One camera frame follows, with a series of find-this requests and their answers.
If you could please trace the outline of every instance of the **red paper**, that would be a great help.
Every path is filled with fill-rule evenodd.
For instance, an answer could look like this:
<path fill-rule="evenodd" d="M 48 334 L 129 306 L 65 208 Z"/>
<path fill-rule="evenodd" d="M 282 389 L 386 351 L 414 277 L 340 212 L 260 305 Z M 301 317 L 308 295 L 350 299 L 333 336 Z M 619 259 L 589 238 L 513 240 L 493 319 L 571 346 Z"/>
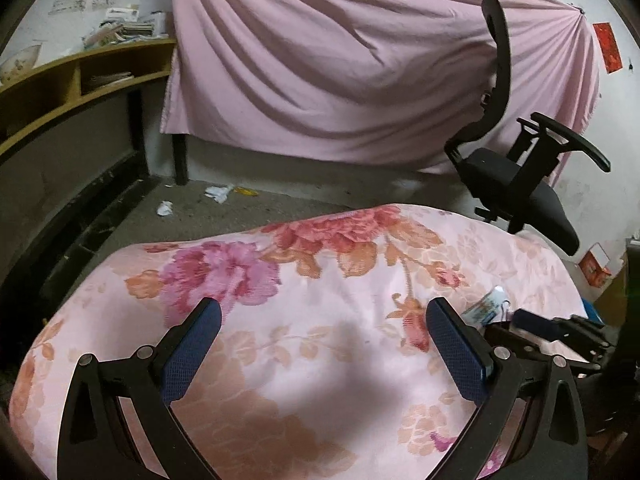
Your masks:
<path fill-rule="evenodd" d="M 607 74 L 620 70 L 622 68 L 622 58 L 620 57 L 620 51 L 618 50 L 618 44 L 613 35 L 611 24 L 594 23 L 593 28 L 596 29 L 596 36 L 600 42 Z"/>

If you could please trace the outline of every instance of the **metal bolt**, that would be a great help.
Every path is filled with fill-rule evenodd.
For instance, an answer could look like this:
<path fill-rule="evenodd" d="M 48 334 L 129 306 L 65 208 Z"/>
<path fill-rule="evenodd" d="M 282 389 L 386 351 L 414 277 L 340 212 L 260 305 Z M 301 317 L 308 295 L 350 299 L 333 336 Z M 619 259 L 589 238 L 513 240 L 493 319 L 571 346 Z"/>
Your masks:
<path fill-rule="evenodd" d="M 91 359 L 93 358 L 94 356 L 92 356 L 91 354 L 81 355 L 80 358 L 78 359 L 78 364 L 80 366 L 87 366 L 91 362 Z"/>
<path fill-rule="evenodd" d="M 154 354 L 154 348 L 152 346 L 141 346 L 136 351 L 136 356 L 139 359 L 149 359 Z"/>
<path fill-rule="evenodd" d="M 564 368 L 566 366 L 566 359 L 561 355 L 554 355 L 553 361 L 554 364 L 560 368 Z"/>
<path fill-rule="evenodd" d="M 511 352 L 504 346 L 497 346 L 494 348 L 494 354 L 498 359 L 508 359 Z"/>

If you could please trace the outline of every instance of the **chair seat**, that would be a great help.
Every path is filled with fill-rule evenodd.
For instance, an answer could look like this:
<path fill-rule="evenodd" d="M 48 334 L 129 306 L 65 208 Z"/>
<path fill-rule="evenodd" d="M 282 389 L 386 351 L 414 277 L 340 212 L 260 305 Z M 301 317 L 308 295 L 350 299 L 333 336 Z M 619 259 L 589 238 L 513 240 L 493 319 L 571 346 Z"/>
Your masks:
<path fill-rule="evenodd" d="M 458 165 L 462 182 L 471 195 L 492 212 L 515 216 L 556 243 L 568 255 L 575 254 L 580 240 L 564 213 L 556 192 L 544 182 L 538 184 L 522 207 L 517 197 L 509 197 L 507 186 L 520 166 L 486 148 L 475 150 Z"/>

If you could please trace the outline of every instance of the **office chair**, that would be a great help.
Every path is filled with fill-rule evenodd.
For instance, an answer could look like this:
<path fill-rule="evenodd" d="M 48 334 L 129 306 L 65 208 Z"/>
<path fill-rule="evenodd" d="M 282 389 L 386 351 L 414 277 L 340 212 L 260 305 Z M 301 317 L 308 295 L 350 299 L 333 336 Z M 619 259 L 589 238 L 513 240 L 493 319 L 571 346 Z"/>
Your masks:
<path fill-rule="evenodd" d="M 461 144 L 479 140 L 493 129 L 509 102 L 511 48 L 504 11 L 498 0 L 483 0 L 482 13 L 497 46 L 495 87 L 481 102 L 482 118 L 459 130 L 445 143 L 444 150 L 471 195 L 486 207 L 476 208 L 476 214 L 485 222 L 504 218 L 509 221 L 511 234 L 529 224 L 571 256 L 578 250 L 580 240 L 556 192 L 543 179 L 558 165 L 560 153 L 565 152 L 584 152 L 602 171 L 609 173 L 611 164 L 595 146 L 563 124 L 535 112 L 531 115 L 533 122 L 518 119 L 520 134 L 506 156 L 479 148 L 462 158 L 458 151 Z M 523 165 L 518 165 L 534 139 L 535 146 Z"/>

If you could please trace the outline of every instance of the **bed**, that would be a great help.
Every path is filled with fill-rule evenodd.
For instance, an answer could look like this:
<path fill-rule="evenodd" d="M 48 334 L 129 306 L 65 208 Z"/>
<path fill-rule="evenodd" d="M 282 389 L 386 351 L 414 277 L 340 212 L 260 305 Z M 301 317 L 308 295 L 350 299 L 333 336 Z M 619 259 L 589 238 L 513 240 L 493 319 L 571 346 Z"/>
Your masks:
<path fill-rule="evenodd" d="M 495 285 L 513 308 L 584 314 L 541 239 L 425 206 L 129 246 L 101 263 L 34 341 L 11 425 L 54 479 L 78 358 L 124 358 L 156 344 L 209 296 L 223 327 L 172 409 L 223 480 L 423 479 L 474 410 L 430 343 L 426 303 L 442 296 L 460 312 Z M 161 472 L 123 407 L 145 465 Z M 517 421 L 514 410 L 482 476 L 500 466 Z"/>

